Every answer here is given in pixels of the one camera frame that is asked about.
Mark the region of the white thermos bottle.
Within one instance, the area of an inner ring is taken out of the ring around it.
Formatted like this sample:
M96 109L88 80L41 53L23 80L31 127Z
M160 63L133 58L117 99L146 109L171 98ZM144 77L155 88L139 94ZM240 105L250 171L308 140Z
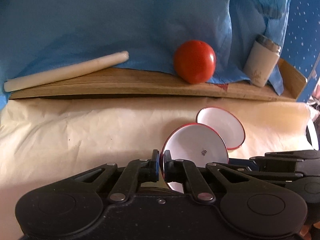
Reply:
M252 46L243 71L251 83L264 87L280 58L281 46L259 34Z

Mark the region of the red tomato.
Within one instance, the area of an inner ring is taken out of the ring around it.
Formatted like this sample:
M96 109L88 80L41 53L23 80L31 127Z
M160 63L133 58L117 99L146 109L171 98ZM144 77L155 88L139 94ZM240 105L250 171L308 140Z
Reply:
M215 72L215 51L206 42L190 40L177 48L173 65L176 74L187 83L204 83L209 81Z

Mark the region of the wooden shelf board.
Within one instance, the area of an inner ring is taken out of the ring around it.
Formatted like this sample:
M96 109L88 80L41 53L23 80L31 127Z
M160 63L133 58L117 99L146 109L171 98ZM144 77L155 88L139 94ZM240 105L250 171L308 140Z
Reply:
M308 80L285 60L278 61L284 92L278 95L271 86L257 87L247 81L214 85L190 85L179 77L159 72L108 68L99 72L27 88L11 93L11 99L89 95L176 95L207 96L261 101L296 101Z

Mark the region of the cream paper table cover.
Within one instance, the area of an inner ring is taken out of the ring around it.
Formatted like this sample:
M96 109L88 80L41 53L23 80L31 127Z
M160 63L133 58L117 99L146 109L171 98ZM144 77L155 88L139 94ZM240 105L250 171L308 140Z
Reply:
M112 162L148 158L204 107L220 107L243 124L245 142L229 153L247 159L310 148L310 111L298 102L211 98L10 100L1 111L1 239L22 232L15 205L28 191Z

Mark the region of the white rolling pin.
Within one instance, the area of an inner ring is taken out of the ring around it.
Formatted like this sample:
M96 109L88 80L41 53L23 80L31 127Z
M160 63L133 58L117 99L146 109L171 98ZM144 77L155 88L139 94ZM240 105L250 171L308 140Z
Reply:
M14 92L26 88L45 85L52 82L72 79L75 77L91 74L105 68L113 67L124 63L129 59L128 51L99 57L97 59L72 64L56 69L47 70L23 77L17 77L4 83L6 92Z

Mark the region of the dark blue dotted tent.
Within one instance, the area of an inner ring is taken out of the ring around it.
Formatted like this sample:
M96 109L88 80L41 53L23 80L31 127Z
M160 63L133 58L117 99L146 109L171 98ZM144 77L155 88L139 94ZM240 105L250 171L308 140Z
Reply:
M291 0L281 57L307 79L299 102L307 102L319 81L319 10L319 0Z

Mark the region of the white red-rimmed bowl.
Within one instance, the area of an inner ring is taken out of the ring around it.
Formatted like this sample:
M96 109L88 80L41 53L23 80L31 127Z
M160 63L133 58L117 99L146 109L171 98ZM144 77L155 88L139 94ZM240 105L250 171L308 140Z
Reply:
M162 170L166 150L170 151L172 159L190 160L197 167L205 167L207 163L212 162L224 164L229 162L225 142L215 130L204 124L186 124L169 135L160 156Z
M219 107L205 107L196 115L196 122L211 127L225 142L227 150L236 150L246 139L240 120L229 111Z

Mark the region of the light blue hanging coat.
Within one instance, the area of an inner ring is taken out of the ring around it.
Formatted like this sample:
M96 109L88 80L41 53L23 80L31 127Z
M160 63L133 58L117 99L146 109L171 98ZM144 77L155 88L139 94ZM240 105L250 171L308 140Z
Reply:
M174 51L215 51L210 83L247 80L257 35L282 46L291 0L1 0L1 82L128 51L122 68L173 73Z

